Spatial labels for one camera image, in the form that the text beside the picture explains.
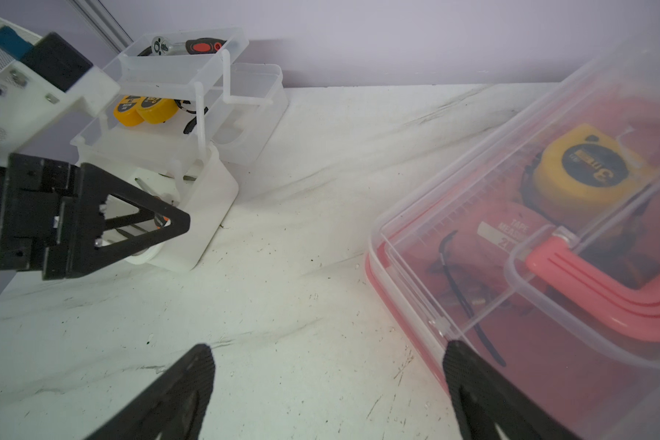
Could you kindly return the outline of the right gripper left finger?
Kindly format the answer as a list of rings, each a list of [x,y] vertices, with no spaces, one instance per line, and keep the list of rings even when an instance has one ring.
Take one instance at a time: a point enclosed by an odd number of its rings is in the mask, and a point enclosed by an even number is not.
[[[90,439],[197,439],[214,390],[216,363],[198,344],[104,423]]]

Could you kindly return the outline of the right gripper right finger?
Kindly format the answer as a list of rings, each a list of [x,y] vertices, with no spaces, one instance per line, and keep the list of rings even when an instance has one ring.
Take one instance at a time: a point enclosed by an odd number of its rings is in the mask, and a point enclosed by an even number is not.
[[[575,439],[462,341],[450,341],[443,370],[464,439]]]

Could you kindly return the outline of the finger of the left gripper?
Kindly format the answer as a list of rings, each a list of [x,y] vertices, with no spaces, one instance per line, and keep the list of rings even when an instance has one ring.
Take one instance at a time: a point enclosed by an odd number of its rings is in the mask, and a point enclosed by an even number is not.
[[[106,232],[163,217],[164,226],[110,245]],[[183,210],[93,164],[73,169],[73,179],[60,197],[55,244],[47,247],[42,265],[46,281],[81,278],[143,250],[177,238],[190,229]]]

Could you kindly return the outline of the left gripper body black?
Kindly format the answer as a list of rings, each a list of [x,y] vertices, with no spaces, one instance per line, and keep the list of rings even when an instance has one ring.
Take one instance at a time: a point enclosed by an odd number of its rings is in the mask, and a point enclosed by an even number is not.
[[[64,161],[13,154],[0,166],[0,271],[66,271],[60,221],[78,196],[81,170]]]

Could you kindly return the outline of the pink toolbox clear lid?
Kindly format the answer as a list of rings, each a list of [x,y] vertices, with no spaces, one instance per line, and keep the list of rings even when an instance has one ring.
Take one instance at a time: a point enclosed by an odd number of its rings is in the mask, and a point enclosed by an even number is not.
[[[589,124],[656,169],[575,228],[528,199]],[[378,220],[368,279],[449,392],[462,341],[575,439],[660,439],[660,25],[589,62]]]

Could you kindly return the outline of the white toolbox clear lid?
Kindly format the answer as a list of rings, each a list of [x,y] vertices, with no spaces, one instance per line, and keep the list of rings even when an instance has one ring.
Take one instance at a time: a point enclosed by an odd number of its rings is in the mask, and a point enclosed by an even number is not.
[[[209,37],[216,54],[139,57],[157,36],[172,42]],[[243,29],[148,33],[119,53],[106,73],[127,95],[168,98],[180,110],[165,123],[120,124],[110,103],[74,139],[83,162],[115,174],[191,218],[187,233],[134,254],[129,262],[190,271],[203,256],[238,195],[232,164],[258,158],[288,106],[282,69],[245,63]]]

